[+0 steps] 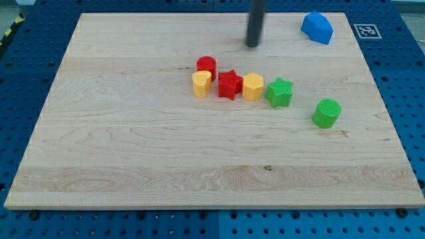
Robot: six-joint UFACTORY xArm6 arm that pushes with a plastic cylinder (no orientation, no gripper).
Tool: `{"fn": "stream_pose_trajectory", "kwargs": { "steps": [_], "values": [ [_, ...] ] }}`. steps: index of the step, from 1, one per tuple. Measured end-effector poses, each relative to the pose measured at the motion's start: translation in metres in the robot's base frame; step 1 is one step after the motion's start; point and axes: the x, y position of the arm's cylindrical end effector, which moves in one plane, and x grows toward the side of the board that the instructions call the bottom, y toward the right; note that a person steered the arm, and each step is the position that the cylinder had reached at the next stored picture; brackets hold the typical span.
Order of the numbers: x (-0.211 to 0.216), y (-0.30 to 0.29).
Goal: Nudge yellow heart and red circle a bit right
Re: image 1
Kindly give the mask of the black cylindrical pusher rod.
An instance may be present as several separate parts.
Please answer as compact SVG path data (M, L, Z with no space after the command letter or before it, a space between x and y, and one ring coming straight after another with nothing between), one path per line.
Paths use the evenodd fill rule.
M251 0L250 2L245 38L245 45L249 48L255 48L260 44L267 2L267 0Z

